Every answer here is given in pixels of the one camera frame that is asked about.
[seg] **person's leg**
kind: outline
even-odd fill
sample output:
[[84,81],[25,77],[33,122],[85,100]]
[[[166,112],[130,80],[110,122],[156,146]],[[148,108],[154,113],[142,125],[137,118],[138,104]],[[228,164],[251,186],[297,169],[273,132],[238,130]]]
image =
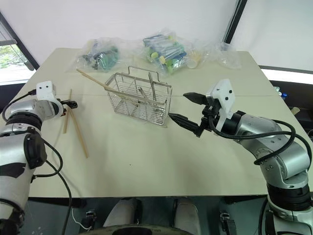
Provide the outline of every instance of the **person's leg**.
[[137,207],[137,199],[121,199],[112,209],[103,227],[133,224],[134,214]]
[[190,199],[178,199],[174,227],[193,235],[201,235],[198,210]]

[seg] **robotic arm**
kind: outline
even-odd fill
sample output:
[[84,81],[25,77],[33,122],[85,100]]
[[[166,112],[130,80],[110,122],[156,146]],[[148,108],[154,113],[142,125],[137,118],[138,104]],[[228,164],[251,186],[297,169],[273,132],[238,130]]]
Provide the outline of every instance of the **robotic arm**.
[[34,171],[47,158],[42,122],[65,115],[64,104],[77,108],[75,101],[56,99],[50,81],[37,84],[36,94],[37,99],[13,103],[0,129],[0,234],[17,234],[22,226]]
[[[228,79],[221,80],[206,95],[187,93],[184,96],[205,105],[201,124],[198,126],[179,114],[169,114],[173,121],[197,137],[208,130],[234,139],[256,158],[255,164],[259,164],[268,188],[270,210],[266,213],[266,234],[313,235],[313,207],[308,186],[311,149],[306,144],[307,153],[293,141],[294,137],[303,139],[295,134],[294,128],[241,111],[233,113],[235,95]],[[291,132],[283,132],[278,123],[287,125]],[[291,135],[290,139],[283,133]]]

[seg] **metal wire basket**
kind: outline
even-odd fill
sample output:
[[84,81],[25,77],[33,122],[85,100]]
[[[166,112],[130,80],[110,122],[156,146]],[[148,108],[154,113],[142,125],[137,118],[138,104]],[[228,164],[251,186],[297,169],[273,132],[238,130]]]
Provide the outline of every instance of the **metal wire basket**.
[[[131,76],[130,68],[149,72],[149,79]],[[153,81],[151,72],[157,74],[157,81]],[[164,125],[172,86],[160,82],[158,72],[129,66],[128,74],[117,72],[105,84],[112,88],[105,90],[116,113]]]

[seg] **table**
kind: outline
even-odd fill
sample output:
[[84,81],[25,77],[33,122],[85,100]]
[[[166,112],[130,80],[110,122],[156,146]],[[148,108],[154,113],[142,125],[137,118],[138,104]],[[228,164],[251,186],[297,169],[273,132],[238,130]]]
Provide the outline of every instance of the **table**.
[[[71,118],[66,134],[62,134],[63,117],[48,120],[42,127],[42,136],[63,156],[62,174],[73,197],[267,194],[261,170],[253,164],[254,157],[236,142],[210,132],[204,132],[201,138],[197,138],[169,118],[167,127],[160,127],[115,114],[106,91],[101,87],[79,74],[53,68],[53,63],[64,65],[75,51],[64,48],[54,51],[17,95],[33,89],[37,82],[48,79],[57,86],[57,97],[60,99],[67,99],[69,89],[73,89],[72,99],[78,103],[78,108],[73,111],[80,123],[90,157],[85,158]],[[247,52],[240,53],[240,57],[244,61],[246,59],[247,64],[255,63]],[[228,70],[219,65],[209,66],[215,73],[220,71],[224,74]],[[246,77],[230,78],[236,94],[233,110],[286,121],[309,141],[281,97],[272,92],[270,83],[259,74],[260,69],[255,68],[255,76],[253,69],[243,67],[243,70],[240,73],[249,75],[257,85],[247,83]],[[182,81],[190,79],[182,75]],[[173,85],[173,92],[176,89],[180,89],[180,92],[187,90],[183,83],[176,83],[174,79],[170,77],[167,80]],[[212,85],[215,80],[204,83],[208,84],[205,85],[205,89],[208,89],[209,83]],[[191,86],[192,91],[201,87],[200,84]],[[178,94],[172,97],[170,111],[199,123],[203,106]],[[56,165],[57,158],[48,148],[47,154],[48,159]],[[51,169],[46,164],[36,169],[37,174],[48,172]],[[312,171],[309,178],[310,187],[313,188]],[[55,176],[36,179],[31,184],[29,196],[67,197],[67,191],[59,177]]]

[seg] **white wall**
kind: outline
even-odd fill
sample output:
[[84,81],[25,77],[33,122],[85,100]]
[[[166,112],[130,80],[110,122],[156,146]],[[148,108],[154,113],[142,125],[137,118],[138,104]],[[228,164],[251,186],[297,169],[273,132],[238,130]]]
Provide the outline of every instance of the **white wall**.
[[313,1],[249,0],[231,44],[259,65],[313,71]]
[[0,11],[41,64],[56,47],[92,38],[140,39],[164,27],[223,39],[236,0],[0,0]]

